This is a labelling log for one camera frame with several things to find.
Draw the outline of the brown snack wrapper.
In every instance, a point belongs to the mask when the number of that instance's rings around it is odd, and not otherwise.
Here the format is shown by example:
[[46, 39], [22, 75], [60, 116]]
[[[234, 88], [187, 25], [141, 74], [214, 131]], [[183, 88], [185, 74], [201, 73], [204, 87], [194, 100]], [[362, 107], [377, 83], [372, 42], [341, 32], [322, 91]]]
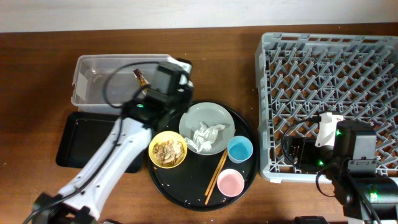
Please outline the brown snack wrapper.
[[149, 84], [149, 82], [146, 80], [146, 78], [144, 78], [143, 74], [141, 73], [141, 71], [139, 69], [135, 69], [133, 71], [133, 74], [136, 77], [136, 81], [139, 85], [139, 87], [143, 87]]

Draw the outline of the white tissue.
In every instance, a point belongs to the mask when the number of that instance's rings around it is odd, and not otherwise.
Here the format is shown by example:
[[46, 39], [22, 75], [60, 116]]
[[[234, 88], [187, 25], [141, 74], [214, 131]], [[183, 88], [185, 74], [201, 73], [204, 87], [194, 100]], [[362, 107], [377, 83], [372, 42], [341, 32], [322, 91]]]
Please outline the white tissue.
[[195, 152], [208, 152], [212, 149], [212, 144], [216, 141], [218, 133], [225, 127], [223, 124], [208, 127], [200, 121], [200, 128], [194, 132], [193, 139], [184, 138], [184, 140], [187, 146], [192, 147]]

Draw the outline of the yellow bowl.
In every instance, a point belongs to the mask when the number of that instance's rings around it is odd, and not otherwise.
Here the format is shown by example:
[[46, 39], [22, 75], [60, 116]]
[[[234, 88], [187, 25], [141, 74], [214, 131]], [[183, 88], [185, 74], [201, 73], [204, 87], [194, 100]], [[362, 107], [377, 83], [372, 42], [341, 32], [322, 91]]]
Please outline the yellow bowl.
[[[177, 163], [177, 164], [175, 164], [174, 166], [171, 166], [171, 167], [165, 167], [165, 166], [162, 166], [161, 164], [159, 164], [159, 162], [157, 161], [157, 159], [156, 159], [156, 157], [155, 157], [155, 155], [153, 153], [153, 148], [154, 148], [154, 146], [157, 143], [162, 143], [162, 142], [165, 142], [165, 141], [168, 141], [168, 140], [171, 140], [171, 139], [173, 139], [174, 141], [180, 141], [183, 144], [183, 148], [185, 150], [185, 154], [183, 155], [183, 157], [182, 157], [182, 159], [180, 160], [179, 163]], [[176, 132], [173, 132], [173, 131], [163, 131], [163, 132], [157, 134], [152, 139], [152, 141], [149, 144], [149, 157], [150, 157], [150, 160], [156, 166], [158, 166], [160, 168], [163, 168], [163, 169], [171, 169], [171, 168], [177, 167], [179, 164], [182, 163], [182, 161], [187, 156], [187, 151], [188, 151], [187, 143], [185, 142], [184, 138], [181, 135], [179, 135], [179, 133], [176, 133]]]

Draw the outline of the food scraps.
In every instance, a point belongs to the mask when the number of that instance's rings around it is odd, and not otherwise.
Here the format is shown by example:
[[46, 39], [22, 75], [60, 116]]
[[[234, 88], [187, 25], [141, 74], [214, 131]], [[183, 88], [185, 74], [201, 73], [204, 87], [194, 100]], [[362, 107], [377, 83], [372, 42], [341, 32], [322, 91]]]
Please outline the food scraps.
[[171, 167], [179, 163], [185, 154], [183, 144], [173, 139], [157, 143], [153, 148], [153, 153], [162, 166]]

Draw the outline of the pink cup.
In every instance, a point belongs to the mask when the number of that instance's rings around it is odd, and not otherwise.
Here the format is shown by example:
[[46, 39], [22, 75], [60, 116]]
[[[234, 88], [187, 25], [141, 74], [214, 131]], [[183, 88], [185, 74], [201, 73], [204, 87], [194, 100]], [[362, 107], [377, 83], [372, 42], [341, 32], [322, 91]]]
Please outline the pink cup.
[[234, 169], [225, 169], [217, 178], [219, 191], [227, 197], [238, 196], [244, 189], [243, 176]]

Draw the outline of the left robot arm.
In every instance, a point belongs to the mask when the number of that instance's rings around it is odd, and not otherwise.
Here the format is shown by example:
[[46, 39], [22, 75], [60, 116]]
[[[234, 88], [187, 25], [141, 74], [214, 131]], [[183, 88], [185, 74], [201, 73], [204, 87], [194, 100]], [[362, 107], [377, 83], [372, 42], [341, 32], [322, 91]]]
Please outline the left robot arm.
[[192, 63], [182, 58], [156, 61], [156, 79], [120, 110], [106, 140], [84, 168], [52, 197], [38, 196], [25, 223], [97, 223], [104, 204], [131, 162], [152, 141], [152, 133], [166, 127], [192, 103]]

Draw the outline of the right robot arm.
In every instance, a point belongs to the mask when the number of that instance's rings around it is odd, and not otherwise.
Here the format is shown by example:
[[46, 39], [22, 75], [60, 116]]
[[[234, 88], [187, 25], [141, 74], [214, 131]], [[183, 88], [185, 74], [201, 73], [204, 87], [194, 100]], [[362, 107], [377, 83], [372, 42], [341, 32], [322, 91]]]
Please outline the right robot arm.
[[333, 197], [349, 223], [397, 223], [397, 182], [376, 175], [376, 132], [353, 120], [334, 128], [320, 126], [333, 137], [331, 144], [284, 135], [281, 151], [296, 168], [324, 175], [334, 186]]

